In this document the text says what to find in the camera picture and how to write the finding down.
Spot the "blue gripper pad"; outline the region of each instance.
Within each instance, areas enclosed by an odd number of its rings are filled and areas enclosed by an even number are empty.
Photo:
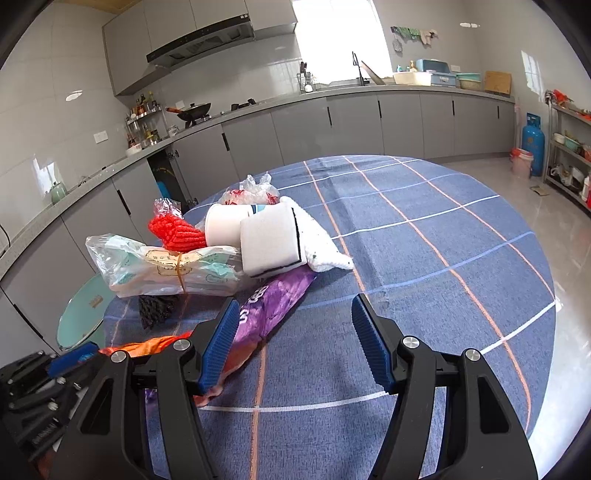
[[[359,338],[359,343],[361,343],[361,348],[368,361],[375,382],[383,386],[386,392],[390,392],[396,383],[392,375],[390,352],[386,348],[369,312],[365,309],[359,297],[353,299],[351,317],[355,332],[357,332],[357,337]]]
[[[239,312],[240,306],[238,302],[232,300],[205,349],[202,358],[201,376],[199,382],[197,382],[201,395],[205,395],[210,388],[217,384],[220,378],[228,352],[238,330]]]

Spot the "gas cylinder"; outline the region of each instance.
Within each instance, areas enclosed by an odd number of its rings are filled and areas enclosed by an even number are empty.
[[[541,118],[533,113],[527,114],[527,125],[523,127],[521,134],[521,148],[534,156],[531,165],[531,174],[536,177],[542,175],[544,168],[545,136],[540,128]]]

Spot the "bottle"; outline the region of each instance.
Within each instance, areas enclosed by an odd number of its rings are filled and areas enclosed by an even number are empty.
[[[591,183],[591,180],[589,179],[589,176],[587,175],[585,177],[585,181],[583,182],[583,191],[581,192],[581,198],[583,199],[584,202],[589,200],[589,183]]]

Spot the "orange stripe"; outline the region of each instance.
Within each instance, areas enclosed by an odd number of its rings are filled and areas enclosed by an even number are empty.
[[[251,442],[251,474],[249,480],[256,480],[258,474],[258,420],[260,411],[257,410],[262,403],[262,388],[265,383],[265,368],[267,366],[267,345],[261,348],[261,366],[259,367],[259,379],[256,386],[255,410],[252,413],[252,442]]]
[[[418,229],[418,227],[409,221],[409,218],[404,215],[404,213],[398,208],[396,207],[396,205],[394,205],[392,202],[390,202],[390,200],[382,193],[379,191],[379,189],[373,184],[371,183],[370,179],[367,178],[367,176],[365,175],[364,172],[362,172],[360,169],[357,168],[357,165],[355,165],[355,163],[353,163],[352,161],[350,161],[347,157],[344,157],[346,161],[348,161],[351,165],[353,165],[353,168],[355,170],[357,170],[359,173],[361,173],[361,175],[363,176],[363,178],[365,179],[365,181],[376,191],[378,192],[378,194],[387,202],[388,205],[390,205],[394,210],[396,210],[406,221],[408,221],[408,224],[413,227],[413,229],[419,234],[419,236],[425,241],[425,243],[427,245],[429,245],[433,251],[436,253],[436,255],[439,257],[439,259],[441,260],[441,262],[446,266],[449,267],[449,263],[447,262],[447,260],[442,256],[441,252],[435,247],[435,245],[433,245],[428,239],[427,237],[425,237],[423,235],[423,233]],[[476,296],[474,295],[474,293],[472,292],[472,290],[470,289],[470,287],[468,287],[468,285],[466,284],[465,280],[460,276],[459,273],[457,273],[453,268],[450,268],[449,270],[451,272],[451,274],[456,277],[458,279],[458,281],[460,282],[460,284],[462,285],[462,287],[464,288],[464,290],[466,291],[466,293],[468,294],[468,296],[472,299],[472,301],[476,304],[476,306],[478,307],[478,309],[480,310],[480,312],[484,315],[484,317],[487,319],[488,323],[491,325],[492,329],[495,331],[495,333],[499,336],[500,339],[503,339],[505,336],[503,335],[503,332],[501,332],[501,329],[498,327],[498,325],[495,323],[495,321],[493,320],[493,318],[491,317],[491,315],[487,312],[487,310],[485,309],[484,305],[478,300],[478,298],[476,298]],[[527,382],[525,381],[525,377],[521,371],[521,368],[519,367],[519,364],[517,363],[517,359],[515,358],[515,355],[513,354],[513,351],[511,350],[511,347],[509,346],[509,344],[503,340],[503,346],[505,347],[505,349],[507,350],[507,353],[509,355],[509,358],[511,359],[511,362],[513,363],[513,366],[515,367],[515,370],[517,372],[517,376],[519,377],[519,381],[521,381],[521,385],[523,386],[523,390],[525,392],[525,401],[527,403],[527,420],[525,422],[525,431],[527,432],[528,426],[530,425],[530,417],[531,417],[531,396],[530,396],[530,388],[527,385]]]
[[[403,165],[406,168],[409,168],[410,170],[412,170],[413,172],[415,172],[419,177],[421,177],[423,180],[425,180],[431,187],[433,187],[434,189],[436,189],[439,193],[441,193],[443,196],[447,197],[448,199],[450,199],[453,203],[455,203],[456,205],[462,207],[465,211],[467,211],[468,213],[470,213],[472,216],[474,216],[477,220],[479,220],[480,222],[482,222],[484,225],[486,225],[488,228],[490,228],[493,232],[495,232],[499,238],[501,238],[504,242],[507,241],[507,239],[501,235],[500,232],[498,232],[492,225],[489,225],[488,223],[486,223],[482,218],[480,218],[477,214],[475,214],[474,212],[472,212],[470,209],[464,207],[460,202],[458,202],[457,200],[453,199],[452,197],[450,197],[447,193],[445,193],[444,191],[442,191],[439,187],[437,187],[435,184],[433,184],[430,180],[427,180],[425,177],[423,177],[419,172],[417,172],[414,168],[410,167],[409,165],[407,165],[406,163],[403,163]],[[525,258],[525,256],[519,251],[519,249],[513,245],[513,244],[509,244],[509,246],[515,250],[515,252],[523,259],[523,261],[535,272],[536,275],[538,275],[538,278],[542,281],[542,283],[545,285],[545,287],[548,289],[548,291],[550,292],[550,295],[552,295],[552,298],[554,298],[554,292],[552,291],[552,289],[550,288],[550,286],[546,283],[546,280],[544,280],[544,277],[542,277],[542,275],[540,275],[540,272],[538,272],[536,270],[536,268],[530,263],[529,260],[527,260],[527,258]]]
[[[350,257],[351,254],[349,253],[349,249],[347,248],[347,244],[345,243],[345,240],[343,240],[343,238],[340,236],[339,227],[336,225],[335,219],[332,216],[332,213],[330,212],[329,206],[326,204],[326,202],[324,201],[324,197],[320,193],[320,189],[318,188],[318,185],[316,184],[316,179],[312,175],[312,172],[310,171],[310,168],[308,167],[308,164],[306,162],[304,162],[304,166],[306,167],[306,170],[308,170],[308,173],[310,174],[310,178],[312,179],[312,182],[314,183],[314,188],[316,188],[316,192],[318,193],[318,197],[320,197],[320,201],[322,202],[322,205],[324,205],[324,209],[326,210],[326,213],[329,214],[330,221],[333,224],[333,227],[335,228],[335,232],[336,232],[337,236],[339,237],[340,244],[343,247],[343,252],[345,253],[345,255]],[[357,284],[359,285],[359,288],[361,288],[361,291],[363,293],[365,293],[365,285],[361,281],[361,276],[359,276],[359,272],[357,271],[357,268],[355,266],[353,266],[353,275],[355,275],[355,279],[357,280]]]

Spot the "white stripe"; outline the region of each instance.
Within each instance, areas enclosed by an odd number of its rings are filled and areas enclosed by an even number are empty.
[[[214,407],[208,405],[201,408],[201,410],[209,411],[228,411],[234,413],[253,413],[259,411],[261,413],[279,413],[285,411],[303,411],[303,410],[320,410],[322,408],[341,407],[352,403],[360,403],[363,401],[373,400],[388,395],[386,392],[376,392],[363,397],[348,398],[347,400],[337,400],[326,403],[312,403],[309,405],[293,405],[290,407]]]
[[[548,310],[550,310],[555,304],[556,304],[556,301],[552,301],[548,306],[546,306],[545,308],[543,308],[542,310],[540,310],[536,315],[534,315],[532,318],[530,318],[527,322],[525,322],[517,330],[513,330],[509,335],[505,335],[498,342],[495,342],[492,345],[489,345],[488,347],[483,348],[482,350],[480,350],[480,352],[482,354],[488,353],[491,350],[494,350],[495,348],[497,348],[498,346],[501,346],[507,340],[512,339],[515,335],[517,335],[518,333],[522,332],[527,327],[529,327],[532,323],[534,323],[537,319],[539,319],[544,313],[546,313]]]
[[[403,225],[405,223],[416,222],[418,220],[424,220],[425,218],[436,217],[436,216],[439,216],[439,215],[443,215],[444,213],[449,213],[449,212],[453,212],[455,210],[459,210],[460,208],[467,207],[467,206],[472,205],[474,203],[483,202],[484,200],[496,199],[498,197],[499,197],[499,195],[492,195],[490,197],[485,197],[483,199],[478,199],[478,200],[474,200],[472,202],[465,203],[464,205],[460,205],[458,207],[450,208],[449,210],[444,210],[442,212],[432,213],[431,215],[425,215],[423,217],[417,217],[417,218],[413,218],[413,219],[409,219],[409,220],[404,220],[402,222],[389,223],[387,225],[375,226],[373,228],[361,228],[361,229],[355,230],[353,232],[344,233],[342,235],[337,235],[337,236],[331,237],[331,240],[335,240],[337,238],[344,238],[346,236],[353,235],[354,233],[359,233],[359,232],[373,232],[374,230],[381,230],[382,228],[390,228],[391,226]]]
[[[305,181],[305,182],[302,182],[302,183],[296,183],[295,185],[289,185],[288,187],[282,187],[282,188],[277,189],[277,190],[292,189],[293,187],[301,187],[302,185],[308,185],[309,183],[314,183],[315,181],[328,180],[328,179],[332,179],[334,177],[342,177],[343,175],[351,175],[352,173],[359,173],[360,171],[372,171],[372,170],[377,170],[379,168],[393,167],[393,166],[396,166],[396,165],[401,165],[403,163],[410,163],[412,161],[422,161],[422,160],[420,158],[413,158],[412,160],[399,161],[397,163],[389,163],[387,165],[381,165],[379,167],[367,168],[366,170],[346,171],[345,173],[337,173],[336,175],[329,175],[328,177],[324,177],[322,179],[314,179],[314,180]]]

